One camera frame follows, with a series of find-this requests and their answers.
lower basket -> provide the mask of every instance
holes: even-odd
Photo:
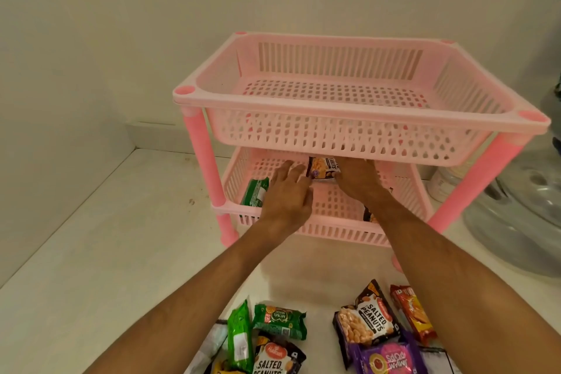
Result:
[[[307,165],[308,159],[302,153],[237,147],[222,177],[227,201],[216,210],[220,214],[237,214],[240,224],[252,225],[259,219],[261,208],[238,204],[249,180],[271,178],[285,160]],[[431,217],[431,203],[415,165],[380,161],[376,167],[382,185],[391,188],[399,202],[424,221]],[[313,213],[299,234],[389,247],[380,225],[363,221],[364,206],[343,193],[335,180],[316,182],[312,187]]]

orange snack packet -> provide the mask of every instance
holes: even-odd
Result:
[[[429,346],[430,341],[437,338],[437,332],[434,331],[413,289],[409,285],[392,285],[390,295],[397,310],[409,321],[415,338],[423,346]]]

hand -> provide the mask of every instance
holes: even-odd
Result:
[[[258,221],[273,234],[278,244],[298,230],[312,215],[314,195],[310,187],[311,179],[303,176],[298,180],[306,167],[298,165],[290,170],[293,163],[285,161],[273,174]]]
[[[389,192],[381,185],[374,161],[337,157],[340,172],[335,173],[339,187],[349,197],[367,205],[371,199]]]

upper basket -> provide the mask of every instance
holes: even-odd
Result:
[[[238,32],[174,91],[226,144],[438,166],[549,119],[447,40]]]

white countertop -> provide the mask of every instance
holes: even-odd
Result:
[[[228,159],[217,160],[223,171]],[[501,262],[460,221],[446,236],[561,332],[561,280]],[[81,373],[222,249],[195,157],[136,150],[0,289],[0,373]],[[230,307],[249,296],[251,303],[307,311],[308,340],[299,344],[308,359],[300,373],[343,373],[333,313],[372,278],[384,289],[407,283],[391,255],[387,248],[292,236]]]

